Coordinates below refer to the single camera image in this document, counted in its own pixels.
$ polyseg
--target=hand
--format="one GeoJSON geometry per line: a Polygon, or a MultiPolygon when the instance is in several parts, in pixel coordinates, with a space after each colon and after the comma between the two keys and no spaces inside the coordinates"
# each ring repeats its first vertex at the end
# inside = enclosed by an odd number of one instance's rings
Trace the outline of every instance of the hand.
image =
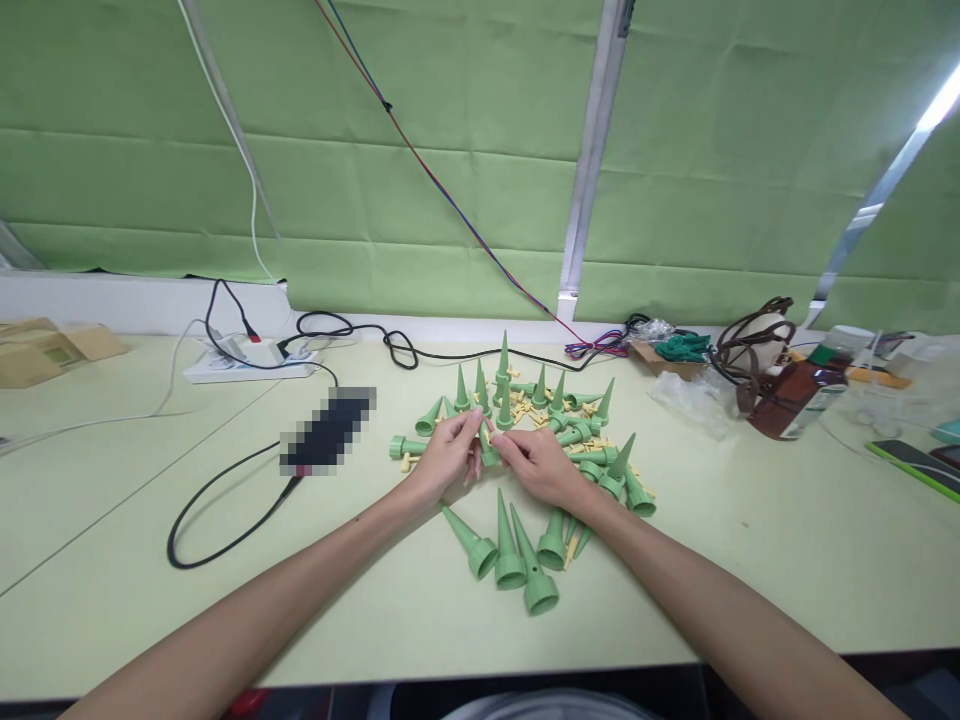
{"type": "Polygon", "coordinates": [[[549,428],[508,430],[491,444],[527,492],[548,505],[569,511],[577,492],[589,485],[549,428]]]}
{"type": "Polygon", "coordinates": [[[438,503],[464,465],[467,475],[464,485],[480,477],[480,439],[476,436],[483,423],[493,429],[493,424],[483,417],[479,408],[460,413],[438,423],[433,429],[427,449],[405,484],[417,488],[421,499],[430,505],[438,503]]]}

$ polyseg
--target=red wire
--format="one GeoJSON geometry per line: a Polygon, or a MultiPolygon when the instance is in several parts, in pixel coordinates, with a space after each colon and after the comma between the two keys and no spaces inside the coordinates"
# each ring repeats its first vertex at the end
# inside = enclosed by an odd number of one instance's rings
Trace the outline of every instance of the red wire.
{"type": "MultiPolygon", "coordinates": [[[[403,132],[403,129],[400,127],[400,123],[398,123],[397,119],[393,116],[393,111],[387,107],[386,101],[383,99],[383,96],[377,91],[376,86],[373,84],[370,78],[367,77],[367,74],[363,71],[363,68],[360,66],[360,63],[357,62],[357,59],[354,57],[353,52],[351,52],[350,48],[347,47],[347,43],[340,36],[340,32],[337,30],[336,26],[333,24],[333,21],[330,19],[330,16],[327,15],[327,11],[323,9],[323,5],[320,3],[320,0],[313,0],[313,2],[316,4],[318,8],[320,8],[320,12],[323,13],[324,20],[327,21],[327,25],[330,26],[330,29],[333,30],[333,34],[337,36],[337,40],[339,40],[340,45],[343,46],[344,52],[347,53],[347,55],[350,57],[350,60],[353,61],[353,65],[354,67],[357,68],[357,72],[359,72],[363,76],[363,79],[367,82],[367,85],[370,86],[370,89],[373,91],[373,94],[377,96],[377,98],[380,100],[381,103],[384,103],[384,109],[387,111],[387,115],[390,116],[390,120],[393,121],[393,126],[397,129],[397,132],[400,133],[400,137],[403,138],[403,142],[406,143],[406,146],[410,149],[410,152],[413,153],[414,157],[417,159],[417,162],[420,163],[420,167],[422,167],[424,171],[427,173],[427,175],[430,176],[430,179],[437,184],[437,187],[439,187],[447,195],[447,197],[450,197],[450,194],[447,193],[447,189],[443,187],[443,183],[441,183],[437,179],[437,176],[430,171],[430,168],[427,167],[427,164],[423,161],[423,158],[420,157],[420,153],[417,152],[417,149],[413,146],[413,143],[410,142],[410,140],[407,138],[406,133],[403,132]]],[[[467,228],[470,230],[473,236],[477,239],[477,242],[480,243],[480,246],[487,251],[487,254],[491,258],[496,259],[493,252],[490,250],[490,248],[487,247],[486,243],[483,242],[483,239],[477,234],[476,230],[470,227],[469,224],[467,224],[467,228]]],[[[531,302],[543,308],[544,312],[546,312],[547,315],[549,315],[558,323],[563,325],[563,327],[567,329],[567,332],[573,335],[581,343],[584,343],[585,345],[589,345],[590,347],[593,347],[593,343],[588,343],[582,337],[577,335],[577,333],[575,333],[569,325],[567,325],[563,320],[561,320],[552,312],[550,312],[550,310],[547,308],[546,305],[544,305],[542,302],[537,300],[533,295],[528,293],[527,290],[519,283],[519,281],[517,281],[517,279],[510,273],[509,270],[507,270],[506,268],[503,268],[503,271],[507,274],[507,277],[509,277],[513,281],[513,283],[520,289],[520,292],[526,295],[531,302]]]]}

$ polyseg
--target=power strip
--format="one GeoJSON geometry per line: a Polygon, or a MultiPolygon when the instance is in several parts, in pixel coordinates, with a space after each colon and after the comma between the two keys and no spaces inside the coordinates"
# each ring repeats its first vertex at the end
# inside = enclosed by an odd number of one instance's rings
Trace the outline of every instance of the power strip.
{"type": "MultiPolygon", "coordinates": [[[[288,358],[288,363],[317,362],[319,351],[310,353],[300,360],[288,358]]],[[[243,382],[245,380],[289,380],[291,378],[310,377],[316,370],[315,365],[289,364],[274,370],[259,370],[225,358],[219,353],[208,350],[197,364],[183,371],[183,376],[194,385],[213,382],[243,382]]]]}

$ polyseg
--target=forearm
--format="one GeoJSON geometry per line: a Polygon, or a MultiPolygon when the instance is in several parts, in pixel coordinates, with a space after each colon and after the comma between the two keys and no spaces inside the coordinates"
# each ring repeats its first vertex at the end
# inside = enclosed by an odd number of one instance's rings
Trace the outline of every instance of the forearm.
{"type": "Polygon", "coordinates": [[[759,717],[903,717],[836,653],[760,594],[599,488],[583,488],[568,510],[623,559],[759,717]]]}
{"type": "Polygon", "coordinates": [[[216,718],[358,569],[424,509],[398,486],[134,659],[70,718],[216,718]]]}

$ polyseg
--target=brown glass bottle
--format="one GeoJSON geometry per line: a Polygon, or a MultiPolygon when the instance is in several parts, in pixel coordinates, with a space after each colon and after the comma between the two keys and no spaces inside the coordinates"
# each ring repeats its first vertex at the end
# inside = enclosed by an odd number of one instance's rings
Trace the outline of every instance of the brown glass bottle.
{"type": "Polygon", "coordinates": [[[847,390],[846,369],[872,334],[838,325],[810,357],[788,365],[773,389],[757,403],[751,425],[774,440],[796,440],[803,429],[847,390]]]}

